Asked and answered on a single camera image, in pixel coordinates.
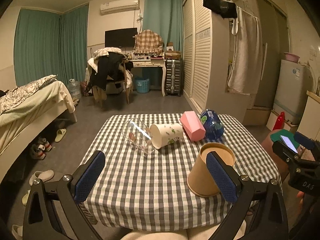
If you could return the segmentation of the brown paper cup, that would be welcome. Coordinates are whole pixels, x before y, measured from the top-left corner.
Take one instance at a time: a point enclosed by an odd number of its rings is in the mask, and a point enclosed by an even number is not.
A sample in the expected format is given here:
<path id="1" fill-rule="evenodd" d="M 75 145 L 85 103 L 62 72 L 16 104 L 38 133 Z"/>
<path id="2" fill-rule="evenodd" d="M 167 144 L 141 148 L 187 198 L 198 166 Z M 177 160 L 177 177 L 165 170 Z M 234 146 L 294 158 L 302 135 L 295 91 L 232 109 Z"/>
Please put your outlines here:
<path id="1" fill-rule="evenodd" d="M 227 165 L 233 166 L 235 163 L 235 155 L 226 145 L 217 142 L 204 144 L 187 178 L 191 192 L 200 197 L 212 197 L 220 192 L 206 165 L 207 154 L 212 151 Z"/>

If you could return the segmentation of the pink plastic cup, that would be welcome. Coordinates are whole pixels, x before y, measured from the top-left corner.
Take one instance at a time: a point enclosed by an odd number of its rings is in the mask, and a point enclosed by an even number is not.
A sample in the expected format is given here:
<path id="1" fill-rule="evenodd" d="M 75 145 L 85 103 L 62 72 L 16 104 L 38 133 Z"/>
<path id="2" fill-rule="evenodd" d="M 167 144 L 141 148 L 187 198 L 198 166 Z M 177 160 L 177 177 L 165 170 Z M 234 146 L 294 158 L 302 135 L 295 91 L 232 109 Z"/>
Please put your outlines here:
<path id="1" fill-rule="evenodd" d="M 191 141 L 200 141 L 205 137 L 206 130 L 194 111 L 185 111 L 180 117 L 180 123 Z"/>

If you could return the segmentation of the white patterned paper cup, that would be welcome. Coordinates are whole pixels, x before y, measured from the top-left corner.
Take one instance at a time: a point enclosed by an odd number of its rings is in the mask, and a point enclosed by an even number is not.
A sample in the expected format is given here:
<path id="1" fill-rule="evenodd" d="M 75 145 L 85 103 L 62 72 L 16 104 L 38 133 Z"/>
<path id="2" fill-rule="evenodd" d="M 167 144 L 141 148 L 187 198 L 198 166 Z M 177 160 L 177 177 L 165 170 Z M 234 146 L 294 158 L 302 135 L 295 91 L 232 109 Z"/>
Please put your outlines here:
<path id="1" fill-rule="evenodd" d="M 157 150 L 182 139 L 183 133 L 183 127 L 179 123 L 150 126 L 151 142 Z"/>

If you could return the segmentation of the smartphone on gripper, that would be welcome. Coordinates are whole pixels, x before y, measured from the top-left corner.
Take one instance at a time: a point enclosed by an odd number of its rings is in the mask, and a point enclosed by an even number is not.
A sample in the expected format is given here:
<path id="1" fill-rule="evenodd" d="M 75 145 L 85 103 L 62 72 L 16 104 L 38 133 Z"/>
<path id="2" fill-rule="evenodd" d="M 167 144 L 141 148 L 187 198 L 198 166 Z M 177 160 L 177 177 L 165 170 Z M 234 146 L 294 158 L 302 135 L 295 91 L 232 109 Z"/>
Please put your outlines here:
<path id="1" fill-rule="evenodd" d="M 289 149 L 298 154 L 299 143 L 295 141 L 292 135 L 281 135 L 280 139 Z"/>

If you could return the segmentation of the red white sneakers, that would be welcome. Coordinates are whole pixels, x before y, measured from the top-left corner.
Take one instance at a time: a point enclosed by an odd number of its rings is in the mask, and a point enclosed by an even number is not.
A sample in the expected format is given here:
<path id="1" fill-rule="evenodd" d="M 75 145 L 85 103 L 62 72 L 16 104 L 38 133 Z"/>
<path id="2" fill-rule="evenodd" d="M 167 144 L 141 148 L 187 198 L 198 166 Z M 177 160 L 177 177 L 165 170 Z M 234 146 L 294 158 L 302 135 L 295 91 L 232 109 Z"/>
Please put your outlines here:
<path id="1" fill-rule="evenodd" d="M 30 157 L 35 160 L 43 160 L 46 154 L 52 150 L 51 144 L 46 138 L 39 137 L 35 144 L 30 147 Z"/>

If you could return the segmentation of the green slipper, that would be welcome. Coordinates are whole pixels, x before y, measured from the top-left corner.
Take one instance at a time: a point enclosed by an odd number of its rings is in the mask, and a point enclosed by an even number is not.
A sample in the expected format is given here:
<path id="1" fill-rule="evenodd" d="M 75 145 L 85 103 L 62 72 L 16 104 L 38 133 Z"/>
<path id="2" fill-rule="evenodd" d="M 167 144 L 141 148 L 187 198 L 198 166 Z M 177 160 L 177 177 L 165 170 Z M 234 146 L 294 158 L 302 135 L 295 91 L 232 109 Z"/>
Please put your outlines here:
<path id="1" fill-rule="evenodd" d="M 58 129 L 56 132 L 55 142 L 60 142 L 63 139 L 63 137 L 66 135 L 66 132 L 67 132 L 67 129 L 65 128 Z"/>

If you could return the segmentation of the bed with blankets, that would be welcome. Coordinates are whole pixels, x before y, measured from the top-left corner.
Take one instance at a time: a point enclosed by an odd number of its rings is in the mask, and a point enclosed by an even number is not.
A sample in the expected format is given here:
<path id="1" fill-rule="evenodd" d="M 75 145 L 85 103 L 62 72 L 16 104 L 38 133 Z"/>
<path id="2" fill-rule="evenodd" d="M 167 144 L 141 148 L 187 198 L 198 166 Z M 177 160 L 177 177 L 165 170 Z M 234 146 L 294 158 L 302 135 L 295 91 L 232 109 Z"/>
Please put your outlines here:
<path id="1" fill-rule="evenodd" d="M 29 143 L 65 112 L 77 122 L 72 96 L 56 80 L 1 114 L 1 180 Z"/>

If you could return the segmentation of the pink basin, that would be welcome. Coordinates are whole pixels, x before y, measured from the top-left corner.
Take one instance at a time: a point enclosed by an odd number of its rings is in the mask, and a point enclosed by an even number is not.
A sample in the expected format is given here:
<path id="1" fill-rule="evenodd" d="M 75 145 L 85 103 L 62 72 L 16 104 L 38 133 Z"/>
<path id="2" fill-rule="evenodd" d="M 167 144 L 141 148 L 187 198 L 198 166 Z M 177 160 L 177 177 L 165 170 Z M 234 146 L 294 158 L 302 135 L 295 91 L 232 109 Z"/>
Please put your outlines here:
<path id="1" fill-rule="evenodd" d="M 298 63 L 299 59 L 300 59 L 300 57 L 298 55 L 288 53 L 288 52 L 284 52 L 284 56 L 285 56 L 286 61 L 290 61 L 290 62 L 294 62 L 294 63 Z"/>

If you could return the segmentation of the wooden chair with clothes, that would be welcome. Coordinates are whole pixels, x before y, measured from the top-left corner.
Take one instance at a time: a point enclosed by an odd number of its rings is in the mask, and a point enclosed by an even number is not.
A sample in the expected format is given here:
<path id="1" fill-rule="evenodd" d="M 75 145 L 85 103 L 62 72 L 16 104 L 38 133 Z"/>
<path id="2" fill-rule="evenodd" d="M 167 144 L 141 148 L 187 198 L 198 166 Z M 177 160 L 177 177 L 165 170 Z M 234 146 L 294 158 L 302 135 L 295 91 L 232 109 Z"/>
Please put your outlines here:
<path id="1" fill-rule="evenodd" d="M 116 88 L 125 91 L 126 101 L 133 90 L 133 63 L 117 47 L 105 47 L 91 51 L 91 58 L 87 61 L 89 81 L 87 92 L 92 92 L 95 102 L 101 105 L 107 99 L 107 85 L 113 83 Z"/>

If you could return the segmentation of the teal curtain left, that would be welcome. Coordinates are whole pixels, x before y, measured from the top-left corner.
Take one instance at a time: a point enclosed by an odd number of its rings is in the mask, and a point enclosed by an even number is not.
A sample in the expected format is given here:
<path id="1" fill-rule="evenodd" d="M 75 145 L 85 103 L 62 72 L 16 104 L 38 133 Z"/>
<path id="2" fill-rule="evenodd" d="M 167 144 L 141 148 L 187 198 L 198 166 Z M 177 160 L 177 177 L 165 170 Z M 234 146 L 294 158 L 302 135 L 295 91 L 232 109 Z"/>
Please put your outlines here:
<path id="1" fill-rule="evenodd" d="M 88 5 L 64 14 L 21 9 L 14 39 L 18 86 L 48 75 L 68 84 L 84 81 L 87 62 Z"/>

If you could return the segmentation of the teal curtain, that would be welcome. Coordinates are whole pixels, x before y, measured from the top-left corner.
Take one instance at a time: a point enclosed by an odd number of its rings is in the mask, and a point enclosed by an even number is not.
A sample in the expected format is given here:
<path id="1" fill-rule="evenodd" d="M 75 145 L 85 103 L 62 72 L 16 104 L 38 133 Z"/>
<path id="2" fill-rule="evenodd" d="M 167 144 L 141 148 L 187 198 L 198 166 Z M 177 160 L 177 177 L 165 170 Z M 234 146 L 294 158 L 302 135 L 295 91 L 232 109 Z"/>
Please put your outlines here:
<path id="1" fill-rule="evenodd" d="M 21 9 L 14 39 L 18 86 L 48 75 L 68 84 L 84 81 L 87 62 L 88 5 L 64 14 Z"/>
<path id="2" fill-rule="evenodd" d="M 142 29 L 160 35 L 165 45 L 183 49 L 183 0 L 144 0 Z"/>

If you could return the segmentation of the white desk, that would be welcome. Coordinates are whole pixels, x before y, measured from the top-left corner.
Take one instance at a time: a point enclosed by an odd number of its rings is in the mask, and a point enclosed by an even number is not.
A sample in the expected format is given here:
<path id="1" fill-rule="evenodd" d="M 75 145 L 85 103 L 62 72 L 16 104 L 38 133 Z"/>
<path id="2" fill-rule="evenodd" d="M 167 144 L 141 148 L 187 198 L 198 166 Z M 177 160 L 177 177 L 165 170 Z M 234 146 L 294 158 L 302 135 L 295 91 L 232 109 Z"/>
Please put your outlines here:
<path id="1" fill-rule="evenodd" d="M 162 84 L 161 92 L 165 97 L 165 80 L 166 80 L 166 59 L 164 57 L 151 57 L 150 59 L 130 59 L 133 62 L 134 68 L 161 68 L 162 69 Z"/>

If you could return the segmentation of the black monitor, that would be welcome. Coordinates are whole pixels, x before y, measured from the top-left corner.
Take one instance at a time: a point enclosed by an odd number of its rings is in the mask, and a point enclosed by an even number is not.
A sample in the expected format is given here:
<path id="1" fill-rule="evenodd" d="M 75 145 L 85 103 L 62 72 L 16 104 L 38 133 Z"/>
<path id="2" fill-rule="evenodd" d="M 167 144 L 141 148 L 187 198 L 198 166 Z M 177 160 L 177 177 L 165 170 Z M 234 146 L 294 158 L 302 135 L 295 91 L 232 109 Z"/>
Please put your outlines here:
<path id="1" fill-rule="evenodd" d="M 105 31 L 105 47 L 127 48 L 135 46 L 137 28 L 125 28 Z"/>

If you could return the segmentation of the teal curtain centre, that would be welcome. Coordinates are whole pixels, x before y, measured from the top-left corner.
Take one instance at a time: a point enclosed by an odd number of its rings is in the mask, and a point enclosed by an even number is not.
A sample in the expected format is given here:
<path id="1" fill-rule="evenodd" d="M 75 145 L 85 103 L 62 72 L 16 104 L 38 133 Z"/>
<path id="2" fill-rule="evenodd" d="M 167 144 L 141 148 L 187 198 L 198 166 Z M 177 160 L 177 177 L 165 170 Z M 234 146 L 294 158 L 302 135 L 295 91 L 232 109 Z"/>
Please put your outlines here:
<path id="1" fill-rule="evenodd" d="M 183 0 L 144 0 L 142 29 L 160 35 L 165 45 L 183 49 Z"/>

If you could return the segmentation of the white air conditioner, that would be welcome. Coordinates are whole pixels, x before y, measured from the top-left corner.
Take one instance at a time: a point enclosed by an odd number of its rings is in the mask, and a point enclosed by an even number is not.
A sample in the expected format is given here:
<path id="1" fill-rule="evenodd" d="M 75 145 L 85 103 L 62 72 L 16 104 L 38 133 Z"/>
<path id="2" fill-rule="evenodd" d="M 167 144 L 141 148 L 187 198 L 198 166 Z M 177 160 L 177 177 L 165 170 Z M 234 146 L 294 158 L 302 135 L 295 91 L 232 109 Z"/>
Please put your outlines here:
<path id="1" fill-rule="evenodd" d="M 140 0 L 117 0 L 100 5 L 102 15 L 139 9 Z"/>

